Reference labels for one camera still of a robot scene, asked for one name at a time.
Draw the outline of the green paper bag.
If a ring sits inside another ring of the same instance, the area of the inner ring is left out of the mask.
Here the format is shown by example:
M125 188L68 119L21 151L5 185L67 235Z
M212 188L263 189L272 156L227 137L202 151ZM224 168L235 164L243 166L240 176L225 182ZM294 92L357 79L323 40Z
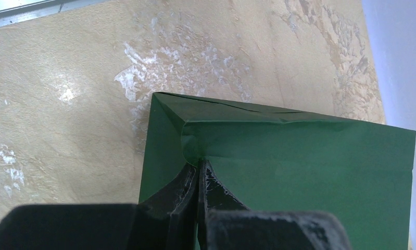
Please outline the green paper bag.
M251 209L327 211L354 249L407 249L415 140L378 123L156 92L139 200L206 159Z

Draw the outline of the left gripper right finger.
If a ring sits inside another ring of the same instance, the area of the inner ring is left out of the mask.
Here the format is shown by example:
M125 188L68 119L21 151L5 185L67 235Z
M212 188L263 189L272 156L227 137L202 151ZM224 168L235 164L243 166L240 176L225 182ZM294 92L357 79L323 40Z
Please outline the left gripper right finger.
M319 211L251 210L200 160L198 229L200 249L351 249L340 221Z

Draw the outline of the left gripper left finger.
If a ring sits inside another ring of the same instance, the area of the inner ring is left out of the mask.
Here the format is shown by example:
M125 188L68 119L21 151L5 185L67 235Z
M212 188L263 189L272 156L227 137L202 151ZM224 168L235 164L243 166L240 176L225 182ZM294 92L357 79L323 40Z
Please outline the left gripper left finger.
M187 164L139 204L18 206L0 222L0 249L193 249L197 182Z

